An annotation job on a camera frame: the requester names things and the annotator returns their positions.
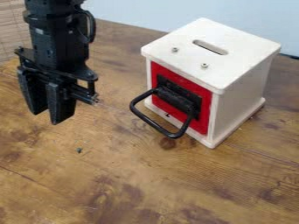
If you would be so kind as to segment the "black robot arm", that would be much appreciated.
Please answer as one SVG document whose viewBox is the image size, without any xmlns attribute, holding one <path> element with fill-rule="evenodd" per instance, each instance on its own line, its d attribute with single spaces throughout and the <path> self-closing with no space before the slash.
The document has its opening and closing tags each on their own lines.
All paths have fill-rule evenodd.
<svg viewBox="0 0 299 224">
<path fill-rule="evenodd" d="M 82 8 L 84 1 L 24 1 L 32 46 L 15 50 L 19 84 L 31 112 L 48 111 L 52 124 L 74 116 L 78 101 L 98 101 L 99 76 L 87 66 L 96 20 Z"/>
</svg>

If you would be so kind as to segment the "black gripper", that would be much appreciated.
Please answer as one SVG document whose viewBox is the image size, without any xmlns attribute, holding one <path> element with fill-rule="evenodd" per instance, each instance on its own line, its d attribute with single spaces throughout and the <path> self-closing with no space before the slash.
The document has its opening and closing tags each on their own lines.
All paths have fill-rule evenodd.
<svg viewBox="0 0 299 224">
<path fill-rule="evenodd" d="M 15 50 L 19 85 L 31 112 L 39 115 L 48 109 L 56 125 L 74 116 L 76 101 L 98 101 L 99 76 L 87 65 L 96 25 L 87 21 L 31 24 L 30 31 L 32 47 Z"/>
</svg>

